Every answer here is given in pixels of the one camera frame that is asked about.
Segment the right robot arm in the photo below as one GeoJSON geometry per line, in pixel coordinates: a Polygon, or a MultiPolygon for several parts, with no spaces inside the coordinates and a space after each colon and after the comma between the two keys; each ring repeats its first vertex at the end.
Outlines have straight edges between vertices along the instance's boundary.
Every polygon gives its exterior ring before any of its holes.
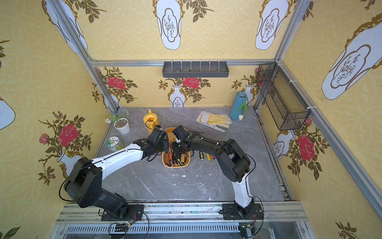
{"type": "Polygon", "coordinates": [[[176,138],[173,150],[176,153],[199,151],[209,154],[217,160],[223,174],[232,182],[234,201],[241,210],[249,211],[254,207],[254,197],[250,193],[248,175],[251,161],[238,143],[229,139],[217,141],[202,136],[198,132],[187,131],[183,126],[178,126],[172,131],[176,138]]]}

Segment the yellow storage box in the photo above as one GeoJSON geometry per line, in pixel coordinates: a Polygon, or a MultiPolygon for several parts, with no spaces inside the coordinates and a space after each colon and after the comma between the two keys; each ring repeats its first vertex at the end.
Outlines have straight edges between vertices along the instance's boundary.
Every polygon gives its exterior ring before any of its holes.
{"type": "Polygon", "coordinates": [[[182,168],[189,165],[191,161],[190,151],[178,151],[177,138],[173,134],[174,127],[167,128],[165,131],[168,136],[168,151],[162,153],[162,163],[167,168],[182,168]]]}

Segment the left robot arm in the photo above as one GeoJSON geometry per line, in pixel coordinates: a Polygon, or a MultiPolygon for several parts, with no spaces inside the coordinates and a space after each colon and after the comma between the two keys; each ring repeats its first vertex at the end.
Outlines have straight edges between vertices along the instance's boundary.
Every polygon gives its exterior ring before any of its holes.
{"type": "Polygon", "coordinates": [[[93,160],[79,159],[60,186],[81,208],[96,206],[112,218],[122,220],[129,214],[127,201],[117,193],[102,188],[102,182],[117,170],[152,155],[168,150],[167,133],[156,126],[148,138],[138,139],[129,146],[93,160]]]}

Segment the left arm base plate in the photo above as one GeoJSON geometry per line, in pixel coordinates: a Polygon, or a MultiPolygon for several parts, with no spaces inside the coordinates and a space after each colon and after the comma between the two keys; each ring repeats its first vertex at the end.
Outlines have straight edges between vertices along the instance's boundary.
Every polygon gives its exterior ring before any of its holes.
{"type": "Polygon", "coordinates": [[[121,209],[110,211],[104,209],[101,221],[141,221],[144,212],[143,204],[122,205],[121,209]]]}

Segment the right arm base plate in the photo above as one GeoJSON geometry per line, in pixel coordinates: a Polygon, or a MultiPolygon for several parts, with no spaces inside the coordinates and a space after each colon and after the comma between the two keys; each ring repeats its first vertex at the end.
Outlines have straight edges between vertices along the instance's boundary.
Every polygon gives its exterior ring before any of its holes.
{"type": "Polygon", "coordinates": [[[219,214],[223,215],[224,220],[262,220],[264,211],[260,204],[249,204],[243,208],[238,204],[223,204],[219,214]]]}

